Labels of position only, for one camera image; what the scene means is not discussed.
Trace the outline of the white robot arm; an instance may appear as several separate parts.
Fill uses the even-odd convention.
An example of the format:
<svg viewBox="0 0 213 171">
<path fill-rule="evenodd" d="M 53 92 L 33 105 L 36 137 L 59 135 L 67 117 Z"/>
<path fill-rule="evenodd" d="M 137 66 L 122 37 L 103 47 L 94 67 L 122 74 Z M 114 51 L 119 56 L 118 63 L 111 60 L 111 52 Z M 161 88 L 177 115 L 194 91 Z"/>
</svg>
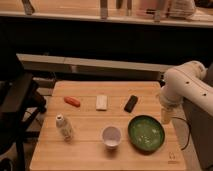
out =
<svg viewBox="0 0 213 171">
<path fill-rule="evenodd" d="M 175 108 L 186 98 L 205 112 L 213 114 L 213 87 L 203 82 L 207 69 L 199 61 L 189 61 L 164 73 L 165 85 L 159 93 L 161 123 L 169 124 Z"/>
</svg>

